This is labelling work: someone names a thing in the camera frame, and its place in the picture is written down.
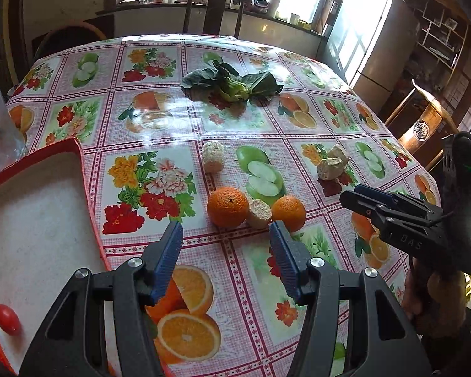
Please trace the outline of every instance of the window sill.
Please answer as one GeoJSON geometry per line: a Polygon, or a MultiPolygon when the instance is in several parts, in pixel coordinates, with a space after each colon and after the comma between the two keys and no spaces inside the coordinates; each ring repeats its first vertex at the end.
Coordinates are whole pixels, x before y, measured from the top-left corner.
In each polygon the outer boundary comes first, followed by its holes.
{"type": "MultiPolygon", "coordinates": [[[[137,10],[137,9],[142,9],[142,8],[185,7],[186,5],[187,5],[187,3],[148,3],[148,4],[136,4],[136,5],[123,5],[123,6],[116,7],[113,10],[98,11],[96,13],[96,15],[105,15],[105,14],[111,14],[111,13],[119,12],[119,11],[137,10]]],[[[204,4],[192,4],[192,7],[206,8],[206,5],[204,5],[204,4]]],[[[235,10],[234,8],[227,8],[227,7],[225,8],[225,11],[238,12],[238,10],[235,10]]],[[[262,18],[262,19],[274,21],[278,24],[287,25],[287,26],[295,28],[297,30],[307,32],[308,34],[323,38],[323,36],[321,34],[318,34],[316,31],[306,30],[306,29],[304,29],[304,28],[302,28],[298,25],[290,24],[289,22],[282,21],[278,18],[269,17],[266,14],[260,14],[260,13],[256,13],[256,12],[245,11],[244,15],[250,15],[252,17],[257,17],[257,18],[262,18]]]]}

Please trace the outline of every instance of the dining table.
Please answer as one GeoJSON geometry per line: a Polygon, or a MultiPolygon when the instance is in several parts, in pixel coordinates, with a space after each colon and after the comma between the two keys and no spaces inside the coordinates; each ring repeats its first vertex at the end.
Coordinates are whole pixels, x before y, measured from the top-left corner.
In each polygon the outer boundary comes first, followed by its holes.
{"type": "MultiPolygon", "coordinates": [[[[304,322],[306,307],[287,296],[268,229],[210,221],[206,204],[216,189],[235,187],[269,205],[297,197],[306,221],[292,238],[335,268],[377,269],[398,302],[408,255],[343,208],[340,193],[363,183],[440,205],[433,178],[340,77],[258,42],[169,34],[77,46],[38,60],[6,106],[30,152],[79,140],[108,270],[140,256],[169,222],[182,224],[166,295],[147,308],[159,356],[177,377],[284,377],[304,322]],[[215,90],[182,89],[185,75],[214,60],[241,75],[269,71],[283,89],[270,100],[234,103],[215,90]],[[219,173],[203,168],[210,141],[224,146],[219,173]],[[317,166],[336,144],[349,162],[337,179],[321,180],[317,166]],[[251,161],[272,166],[266,195],[249,183],[251,161]]],[[[332,375],[342,372],[347,324],[342,301],[332,375]]]]}

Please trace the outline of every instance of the blue gripper pad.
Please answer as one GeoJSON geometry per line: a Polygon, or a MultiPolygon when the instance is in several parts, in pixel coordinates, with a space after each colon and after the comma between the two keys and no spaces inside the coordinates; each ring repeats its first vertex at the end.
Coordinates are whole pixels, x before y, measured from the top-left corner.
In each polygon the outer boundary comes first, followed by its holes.
{"type": "Polygon", "coordinates": [[[171,275],[183,245],[182,225],[177,221],[171,221],[157,244],[162,245],[163,249],[162,252],[158,251],[160,256],[156,258],[157,264],[154,269],[154,288],[151,293],[154,303],[166,294],[169,281],[171,281],[171,275]]]}
{"type": "Polygon", "coordinates": [[[304,244],[291,238],[282,221],[270,224],[270,246],[286,293],[300,304],[304,298],[301,286],[308,282],[307,262],[312,258],[309,250],[304,244]]]}
{"type": "Polygon", "coordinates": [[[354,187],[354,192],[369,197],[390,209],[397,210],[397,205],[392,195],[385,191],[376,190],[364,184],[358,184],[354,187]]]}

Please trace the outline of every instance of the silver screw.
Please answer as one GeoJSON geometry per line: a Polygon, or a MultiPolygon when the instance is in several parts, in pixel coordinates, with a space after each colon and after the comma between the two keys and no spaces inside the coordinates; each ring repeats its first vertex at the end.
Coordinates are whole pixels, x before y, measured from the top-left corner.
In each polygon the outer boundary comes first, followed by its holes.
{"type": "Polygon", "coordinates": [[[141,260],[141,258],[131,258],[131,259],[129,259],[129,261],[127,262],[127,264],[128,264],[131,268],[137,268],[137,267],[140,266],[142,263],[143,263],[143,261],[141,260]]]}
{"type": "Polygon", "coordinates": [[[78,279],[82,279],[88,276],[88,274],[89,271],[86,268],[77,269],[77,271],[75,272],[75,277],[78,279]]]}
{"type": "Polygon", "coordinates": [[[375,278],[379,273],[377,272],[377,269],[375,268],[366,268],[365,274],[366,276],[369,276],[370,278],[375,278]]]}
{"type": "Polygon", "coordinates": [[[324,259],[315,256],[314,258],[310,258],[310,264],[316,268],[320,268],[324,265],[324,259]]]}

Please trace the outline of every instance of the table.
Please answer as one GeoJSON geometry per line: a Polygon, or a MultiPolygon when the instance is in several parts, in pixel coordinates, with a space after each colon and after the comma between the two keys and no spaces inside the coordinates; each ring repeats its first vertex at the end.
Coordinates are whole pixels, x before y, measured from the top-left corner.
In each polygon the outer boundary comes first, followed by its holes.
{"type": "MultiPolygon", "coordinates": [[[[139,256],[170,220],[182,222],[174,283],[163,311],[149,313],[161,319],[158,351],[177,376],[285,376],[297,346],[305,308],[285,293],[268,231],[219,230],[206,217],[210,192],[245,190],[244,159],[266,157],[282,175],[281,191],[305,205],[295,240],[338,268],[377,268],[398,301],[406,256],[343,209],[339,194],[365,183],[440,203],[433,179],[328,67],[232,37],[135,36],[59,52],[34,64],[7,106],[30,151],[69,136],[82,143],[109,269],[139,256]],[[283,92],[269,103],[232,105],[211,92],[184,92],[182,77],[213,59],[241,74],[269,70],[283,92]],[[200,163],[210,140],[226,148],[219,174],[200,163]],[[337,143],[350,162],[338,180],[320,182],[319,160],[337,143]],[[189,322],[196,332],[182,335],[189,322]],[[192,358],[200,360],[181,361],[192,358]]],[[[341,303],[335,370],[346,338],[341,303]]]]}

